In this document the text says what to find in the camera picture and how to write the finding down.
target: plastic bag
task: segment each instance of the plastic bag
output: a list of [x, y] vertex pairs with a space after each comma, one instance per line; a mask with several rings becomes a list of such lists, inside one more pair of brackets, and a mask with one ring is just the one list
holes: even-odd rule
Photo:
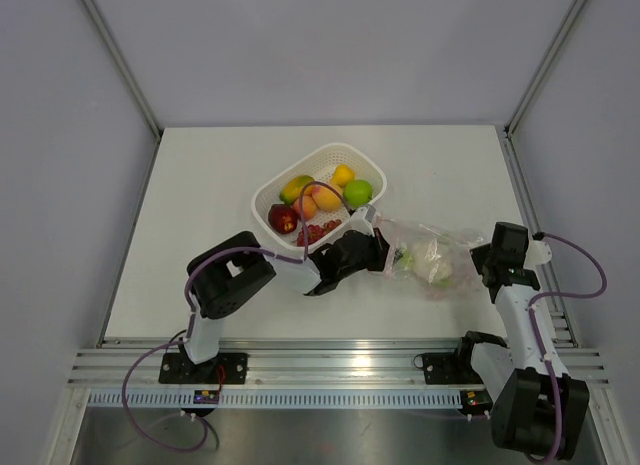
[[452, 232], [422, 223], [384, 219], [379, 222], [389, 242], [384, 275], [396, 280], [417, 278], [431, 298], [479, 288], [469, 251], [484, 242], [474, 230]]

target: gray wall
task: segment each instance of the gray wall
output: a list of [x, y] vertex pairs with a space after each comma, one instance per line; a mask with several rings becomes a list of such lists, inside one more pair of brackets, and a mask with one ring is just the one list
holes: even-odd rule
[[76, 0], [0, 0], [0, 50], [0, 461], [35, 464], [154, 146]]
[[496, 122], [571, 0], [98, 0], [165, 126]]
[[[608, 272], [605, 296], [570, 306], [583, 343], [604, 355], [631, 437], [640, 436], [632, 398], [640, 380], [638, 4], [592, 1], [516, 132], [543, 227], [583, 244]], [[586, 260], [559, 247], [554, 253], [564, 290], [598, 287]]]

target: lemon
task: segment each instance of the lemon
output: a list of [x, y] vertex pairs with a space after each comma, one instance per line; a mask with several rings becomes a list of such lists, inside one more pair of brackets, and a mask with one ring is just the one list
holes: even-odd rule
[[331, 181], [339, 187], [346, 187], [347, 183], [353, 181], [356, 178], [356, 174], [346, 165], [338, 165], [335, 172], [333, 172], [333, 178]]

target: white basket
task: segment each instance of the white basket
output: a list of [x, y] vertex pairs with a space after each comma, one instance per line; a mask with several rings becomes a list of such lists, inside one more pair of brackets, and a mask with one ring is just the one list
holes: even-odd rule
[[[265, 231], [273, 237], [273, 239], [287, 250], [302, 253], [303, 247], [296, 245], [298, 232], [302, 229], [300, 223], [295, 232], [287, 235], [280, 235], [274, 232], [269, 226], [268, 215], [271, 205], [274, 203], [282, 203], [279, 196], [284, 186], [293, 178], [299, 175], [311, 175], [315, 180], [328, 183], [333, 176], [338, 165], [345, 164], [356, 174], [356, 179], [366, 180], [373, 187], [373, 198], [369, 203], [374, 204], [387, 189], [387, 177], [382, 170], [373, 163], [366, 155], [356, 150], [346, 143], [329, 143], [320, 147], [315, 152], [307, 155], [298, 163], [290, 166], [280, 175], [264, 184], [258, 189], [251, 200], [251, 210], [253, 216], [256, 217], [258, 223]], [[332, 241], [334, 237], [342, 235], [341, 230], [346, 226], [349, 219], [349, 213], [342, 207], [336, 212], [323, 212], [318, 210], [313, 219], [308, 224], [316, 224], [322, 226], [329, 220], [342, 220], [342, 224], [328, 233], [320, 240], [309, 246], [309, 251], [313, 251], [320, 247], [323, 243]]]

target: white table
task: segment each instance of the white table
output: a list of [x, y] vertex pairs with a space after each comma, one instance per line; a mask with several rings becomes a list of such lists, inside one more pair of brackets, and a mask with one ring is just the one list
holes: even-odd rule
[[[274, 243], [251, 215], [255, 190], [329, 142], [349, 143], [386, 173], [387, 216], [490, 238], [496, 221], [521, 223], [492, 126], [182, 128], [165, 131], [136, 226], [107, 338], [166, 338], [185, 328], [187, 263], [241, 230]], [[225, 339], [454, 338], [504, 335], [486, 290], [426, 300], [415, 282], [361, 272], [322, 297], [273, 280], [225, 319]]]

